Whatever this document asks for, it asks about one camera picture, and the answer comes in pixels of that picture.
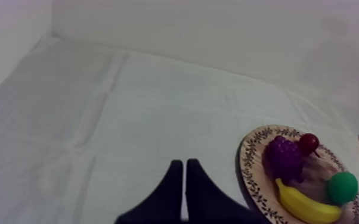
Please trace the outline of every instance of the green ball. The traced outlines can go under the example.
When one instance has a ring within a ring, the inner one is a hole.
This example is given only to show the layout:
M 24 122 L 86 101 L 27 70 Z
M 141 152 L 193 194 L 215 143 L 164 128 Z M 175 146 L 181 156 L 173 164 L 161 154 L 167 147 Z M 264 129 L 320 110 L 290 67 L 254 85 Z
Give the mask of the green ball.
M 345 204 L 358 194 L 358 180 L 350 172 L 337 173 L 329 180 L 327 193 L 333 203 Z

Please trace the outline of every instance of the cherry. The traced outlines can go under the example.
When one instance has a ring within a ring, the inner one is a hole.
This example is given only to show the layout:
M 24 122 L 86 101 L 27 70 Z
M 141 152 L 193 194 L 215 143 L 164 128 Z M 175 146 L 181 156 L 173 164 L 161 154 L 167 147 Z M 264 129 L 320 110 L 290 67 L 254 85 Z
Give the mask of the cherry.
M 303 156 L 308 156 L 313 152 L 315 152 L 315 154 L 318 156 L 318 154 L 316 153 L 318 145 L 318 138 L 311 133 L 306 133 L 302 135 L 298 143 L 299 149 Z

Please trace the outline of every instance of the yellow object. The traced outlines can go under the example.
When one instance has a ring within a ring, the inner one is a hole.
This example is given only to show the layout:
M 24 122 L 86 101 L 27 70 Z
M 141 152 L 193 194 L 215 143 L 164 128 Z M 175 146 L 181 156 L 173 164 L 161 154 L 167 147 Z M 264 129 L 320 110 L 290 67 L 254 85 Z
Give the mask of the yellow object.
M 325 224 L 337 221 L 342 213 L 338 206 L 322 204 L 308 198 L 297 189 L 286 186 L 276 179 L 280 190 L 280 201 L 291 214 L 310 224 Z

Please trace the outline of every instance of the wooden plate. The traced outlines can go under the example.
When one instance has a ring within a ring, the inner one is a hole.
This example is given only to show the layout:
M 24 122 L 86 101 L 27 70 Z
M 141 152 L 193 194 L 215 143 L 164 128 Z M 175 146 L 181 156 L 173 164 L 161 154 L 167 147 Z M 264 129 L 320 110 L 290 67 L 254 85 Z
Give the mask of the wooden plate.
M 305 223 L 288 213 L 277 199 L 278 189 L 265 169 L 262 153 L 266 145 L 277 135 L 291 141 L 298 141 L 304 133 L 287 126 L 262 126 L 246 135 L 240 144 L 239 163 L 243 183 L 256 206 L 264 216 L 275 224 Z M 306 196 L 321 203 L 330 204 L 326 196 L 326 181 L 335 173 L 346 171 L 345 166 L 325 146 L 320 145 L 316 151 L 320 158 L 311 154 L 305 159 L 302 176 L 303 183 L 291 181 L 290 185 L 299 189 Z M 355 200 L 342 207 L 342 216 L 338 224 L 359 224 L 359 194 Z

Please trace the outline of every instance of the plastic fruit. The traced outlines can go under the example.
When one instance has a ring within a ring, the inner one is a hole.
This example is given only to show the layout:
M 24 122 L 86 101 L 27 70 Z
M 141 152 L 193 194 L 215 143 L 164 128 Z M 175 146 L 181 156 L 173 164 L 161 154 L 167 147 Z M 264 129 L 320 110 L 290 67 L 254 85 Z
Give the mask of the plastic fruit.
M 358 194 L 358 180 L 350 172 L 339 172 L 329 180 L 327 193 L 333 203 L 345 204 Z
M 266 156 L 274 178 L 282 178 L 285 182 L 292 179 L 303 181 L 301 174 L 304 161 L 297 144 L 282 136 L 276 136 L 266 147 Z
M 342 213 L 338 206 L 322 204 L 308 198 L 297 189 L 285 186 L 276 179 L 280 191 L 280 202 L 291 214 L 310 224 L 325 224 L 337 221 Z
M 301 153 L 303 156 L 308 156 L 311 153 L 315 152 L 318 145 L 319 145 L 318 138 L 311 134 L 306 133 L 301 136 L 298 142 L 299 149 L 301 150 Z

